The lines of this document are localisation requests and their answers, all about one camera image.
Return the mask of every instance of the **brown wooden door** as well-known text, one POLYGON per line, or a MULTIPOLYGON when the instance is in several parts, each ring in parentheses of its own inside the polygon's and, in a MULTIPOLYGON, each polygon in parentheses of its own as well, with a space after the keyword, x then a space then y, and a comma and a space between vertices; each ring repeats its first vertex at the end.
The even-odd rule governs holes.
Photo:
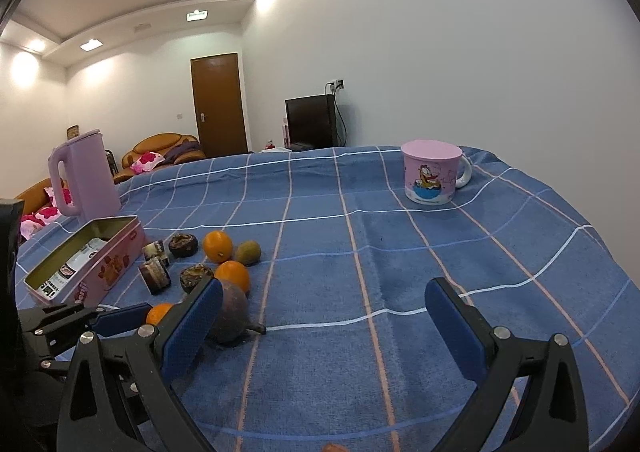
POLYGON ((200 145, 208 158, 248 152, 238 54, 191 59, 200 145))

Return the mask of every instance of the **metal screw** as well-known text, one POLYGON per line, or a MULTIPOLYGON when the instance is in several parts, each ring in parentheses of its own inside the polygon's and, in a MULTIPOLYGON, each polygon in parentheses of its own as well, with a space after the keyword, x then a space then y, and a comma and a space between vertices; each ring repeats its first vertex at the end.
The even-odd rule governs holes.
POLYGON ((497 326, 494 328, 494 335, 500 340, 507 340, 511 336, 511 331, 504 326, 497 326))
POLYGON ((80 336, 80 343, 81 344, 88 344, 93 339, 94 339, 94 334, 91 331, 85 331, 80 336))
POLYGON ((562 333, 556 333, 554 335, 554 342, 559 346, 566 346, 569 343, 569 339, 562 333))
POLYGON ((144 324, 138 328, 138 335, 141 337, 150 337, 154 331, 154 327, 151 324, 144 324))

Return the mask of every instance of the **white wall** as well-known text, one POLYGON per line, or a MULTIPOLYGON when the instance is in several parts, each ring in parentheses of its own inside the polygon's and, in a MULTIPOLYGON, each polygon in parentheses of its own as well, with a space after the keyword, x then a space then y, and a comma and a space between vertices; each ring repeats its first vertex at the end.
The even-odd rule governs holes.
POLYGON ((65 69, 0 44, 0 197, 49 175, 47 159, 66 140, 65 69))
POLYGON ((494 151, 564 195, 640 283, 640 24, 625 0, 270 1, 243 24, 254 146, 282 139, 285 99, 342 78, 350 145, 494 151))
MULTIPOLYGON (((148 136, 198 136, 191 59, 234 52, 244 107, 241 32, 238 25, 230 25, 141 39, 69 68, 69 120, 80 125, 81 132, 100 129, 118 166, 122 156, 148 136)), ((246 111, 244 120, 248 129, 246 111)))

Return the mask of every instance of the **pink tin box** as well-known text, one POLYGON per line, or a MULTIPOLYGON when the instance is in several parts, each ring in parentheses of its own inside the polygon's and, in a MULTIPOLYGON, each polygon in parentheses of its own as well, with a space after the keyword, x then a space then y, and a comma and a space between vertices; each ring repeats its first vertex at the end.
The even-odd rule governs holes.
POLYGON ((146 245, 137 216, 94 219, 47 255, 24 278, 40 305, 96 306, 146 245), (74 263, 81 263, 74 269, 74 263))

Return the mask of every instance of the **kettle handle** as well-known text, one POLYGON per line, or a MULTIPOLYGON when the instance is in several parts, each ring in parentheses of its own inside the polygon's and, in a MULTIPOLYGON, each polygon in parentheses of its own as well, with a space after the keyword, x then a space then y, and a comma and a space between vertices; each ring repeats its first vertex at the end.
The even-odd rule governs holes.
POLYGON ((58 210, 62 215, 72 217, 79 216, 80 209, 77 205, 67 205, 65 201, 65 194, 62 192, 62 178, 60 178, 60 171, 58 170, 58 164, 60 162, 65 164, 68 158, 69 148, 66 145, 58 147, 49 156, 49 175, 51 177, 51 187, 53 188, 53 196, 56 198, 58 204, 58 210))

